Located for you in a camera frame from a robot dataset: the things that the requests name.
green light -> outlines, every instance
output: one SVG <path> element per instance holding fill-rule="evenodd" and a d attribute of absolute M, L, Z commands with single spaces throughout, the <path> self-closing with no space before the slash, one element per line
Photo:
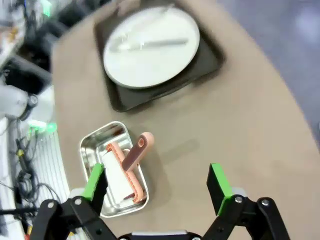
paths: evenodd
<path fill-rule="evenodd" d="M 53 133 L 57 130 L 57 124 L 56 123 L 49 123 L 47 126 L 46 126 L 46 131 L 48 133 Z"/>
<path fill-rule="evenodd" d="M 51 12 L 51 2 L 48 0 L 41 0 L 42 3 L 42 8 L 43 8 L 43 14 L 50 17 L 50 12 Z"/>

beige table surface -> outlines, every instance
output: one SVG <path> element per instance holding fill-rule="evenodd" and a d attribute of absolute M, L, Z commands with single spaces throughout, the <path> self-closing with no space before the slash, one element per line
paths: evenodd
<path fill-rule="evenodd" d="M 320 239 L 320 157 L 311 131 L 283 79 L 247 33 L 212 0 L 185 0 L 226 53 L 220 74 L 134 112 L 112 110 L 93 34 L 107 5 L 57 44 L 53 84 L 60 148 L 70 188 L 83 187 L 80 140 L 111 122 L 155 137 L 141 163 L 150 202 L 106 219 L 119 236 L 186 229 L 203 234 L 215 219 L 207 191 L 209 163 L 220 163 L 232 186 L 252 200 L 273 198 L 291 239 Z M 249 239 L 235 229 L 230 239 Z"/>

stainless steel tray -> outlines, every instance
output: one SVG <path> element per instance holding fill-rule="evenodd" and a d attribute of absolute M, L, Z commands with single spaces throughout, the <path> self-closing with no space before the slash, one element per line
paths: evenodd
<path fill-rule="evenodd" d="M 128 130 L 126 126 L 119 121 L 113 121 L 109 124 L 95 130 L 85 136 L 80 142 L 80 155 L 83 164 L 83 170 L 88 181 L 91 170 L 96 163 L 102 163 L 102 156 L 106 154 L 106 146 L 111 142 L 117 142 L 124 153 L 127 153 L 132 147 Z M 149 201 L 149 192 L 144 174 L 140 165 L 134 169 L 134 174 L 141 184 L 144 198 L 138 203 L 132 201 L 123 201 L 115 204 L 112 196 L 107 191 L 104 196 L 101 216 L 104 218 L 112 218 L 143 209 Z"/>

metal screw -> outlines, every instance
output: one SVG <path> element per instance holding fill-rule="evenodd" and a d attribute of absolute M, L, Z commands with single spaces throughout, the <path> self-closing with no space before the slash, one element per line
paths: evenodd
<path fill-rule="evenodd" d="M 51 201 L 51 202 L 48 203 L 48 208 L 51 209 L 54 205 L 55 205 L 55 203 L 53 201 Z"/>
<path fill-rule="evenodd" d="M 262 203 L 263 206 L 268 206 L 269 205 L 269 201 L 267 199 L 263 199 L 261 201 L 261 203 Z"/>
<path fill-rule="evenodd" d="M 29 97 L 29 102 L 30 102 L 30 104 L 32 104 L 32 105 L 36 105 L 36 104 L 38 103 L 38 98 L 37 98 L 35 95 L 31 95 L 31 96 Z"/>
<path fill-rule="evenodd" d="M 240 196 L 236 196 L 234 200 L 238 204 L 242 203 L 242 197 L 240 197 Z"/>
<path fill-rule="evenodd" d="M 75 205 L 80 205 L 81 204 L 81 198 L 78 198 L 74 201 Z"/>

roller handle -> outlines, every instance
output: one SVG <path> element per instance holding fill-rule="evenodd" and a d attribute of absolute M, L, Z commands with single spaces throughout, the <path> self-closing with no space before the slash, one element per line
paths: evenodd
<path fill-rule="evenodd" d="M 142 133 L 137 143 L 130 149 L 127 156 L 122 161 L 122 168 L 125 172 L 132 171 L 149 149 L 154 145 L 155 138 L 151 132 Z"/>

